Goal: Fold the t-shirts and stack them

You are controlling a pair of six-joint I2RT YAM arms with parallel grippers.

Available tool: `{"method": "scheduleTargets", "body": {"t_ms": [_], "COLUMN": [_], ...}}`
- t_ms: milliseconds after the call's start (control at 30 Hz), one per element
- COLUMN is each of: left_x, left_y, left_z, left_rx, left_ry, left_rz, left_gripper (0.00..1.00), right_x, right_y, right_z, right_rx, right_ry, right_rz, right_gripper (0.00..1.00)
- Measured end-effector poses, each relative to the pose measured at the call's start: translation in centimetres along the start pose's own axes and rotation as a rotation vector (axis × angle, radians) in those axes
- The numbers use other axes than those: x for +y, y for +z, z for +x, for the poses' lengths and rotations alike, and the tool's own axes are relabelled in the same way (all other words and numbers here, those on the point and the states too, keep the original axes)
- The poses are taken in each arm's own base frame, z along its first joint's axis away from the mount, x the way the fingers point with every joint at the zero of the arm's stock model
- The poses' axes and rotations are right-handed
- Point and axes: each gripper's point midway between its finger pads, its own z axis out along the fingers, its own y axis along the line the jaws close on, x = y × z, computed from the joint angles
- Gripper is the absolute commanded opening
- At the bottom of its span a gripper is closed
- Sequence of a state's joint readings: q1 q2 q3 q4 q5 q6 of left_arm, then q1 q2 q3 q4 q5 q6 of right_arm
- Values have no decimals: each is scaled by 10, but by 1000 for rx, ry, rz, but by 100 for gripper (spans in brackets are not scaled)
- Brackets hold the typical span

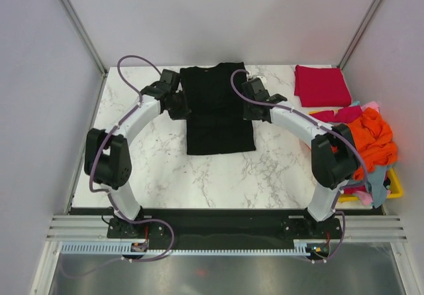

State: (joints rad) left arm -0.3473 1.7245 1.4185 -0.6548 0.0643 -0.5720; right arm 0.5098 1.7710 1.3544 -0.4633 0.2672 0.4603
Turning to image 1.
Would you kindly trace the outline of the black t shirt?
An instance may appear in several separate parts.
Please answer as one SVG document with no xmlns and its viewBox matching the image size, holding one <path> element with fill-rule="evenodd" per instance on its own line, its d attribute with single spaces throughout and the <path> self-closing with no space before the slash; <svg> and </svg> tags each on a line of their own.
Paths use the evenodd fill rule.
<svg viewBox="0 0 424 295">
<path fill-rule="evenodd" d="M 234 79 L 234 71 L 241 70 Z M 191 110 L 186 119 L 186 147 L 191 156 L 255 151 L 251 121 L 243 119 L 244 101 L 234 92 L 246 81 L 244 63 L 181 68 L 181 84 Z"/>
</svg>

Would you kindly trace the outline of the yellow plastic bin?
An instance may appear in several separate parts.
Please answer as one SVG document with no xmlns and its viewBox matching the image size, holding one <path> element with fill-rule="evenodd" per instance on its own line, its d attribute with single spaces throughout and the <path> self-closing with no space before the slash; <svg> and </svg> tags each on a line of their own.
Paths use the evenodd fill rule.
<svg viewBox="0 0 424 295">
<path fill-rule="evenodd" d="M 403 196 L 403 189 L 399 183 L 399 180 L 394 172 L 393 165 L 389 165 L 388 171 L 386 174 L 386 179 L 384 181 L 385 187 L 390 191 L 387 199 L 400 198 Z M 358 184 L 364 179 L 364 169 L 359 168 L 353 175 L 353 179 L 350 182 L 353 187 L 347 188 L 344 190 L 344 193 L 341 194 L 339 201 L 340 202 L 353 202 L 360 201 L 363 193 L 367 191 L 366 185 L 359 186 Z"/>
</svg>

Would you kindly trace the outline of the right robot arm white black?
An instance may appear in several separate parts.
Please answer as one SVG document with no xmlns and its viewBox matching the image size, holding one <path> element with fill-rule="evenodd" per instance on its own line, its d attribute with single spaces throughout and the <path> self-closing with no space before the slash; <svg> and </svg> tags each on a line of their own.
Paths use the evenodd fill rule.
<svg viewBox="0 0 424 295">
<path fill-rule="evenodd" d="M 280 94 L 270 95 L 258 77 L 241 84 L 241 90 L 235 92 L 244 101 L 246 120 L 279 126 L 311 149 L 311 170 L 317 185 L 307 207 L 311 217 L 303 221 L 303 229 L 310 237 L 320 237 L 348 180 L 365 166 L 351 130 L 345 124 L 333 126 L 302 113 Z"/>
</svg>

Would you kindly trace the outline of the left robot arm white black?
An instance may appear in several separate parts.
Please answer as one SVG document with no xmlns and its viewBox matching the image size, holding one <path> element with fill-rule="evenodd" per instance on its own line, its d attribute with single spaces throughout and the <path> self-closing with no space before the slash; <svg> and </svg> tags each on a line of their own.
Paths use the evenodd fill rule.
<svg viewBox="0 0 424 295">
<path fill-rule="evenodd" d="M 188 117 L 191 111 L 185 93 L 179 89 L 180 81 L 179 73 L 163 70 L 158 81 L 138 91 L 134 103 L 114 123 L 105 129 L 92 128 L 86 136 L 83 169 L 89 176 L 89 191 L 107 195 L 130 237 L 140 237 L 146 227 L 129 183 L 133 169 L 130 145 L 165 111 L 172 120 Z"/>
</svg>

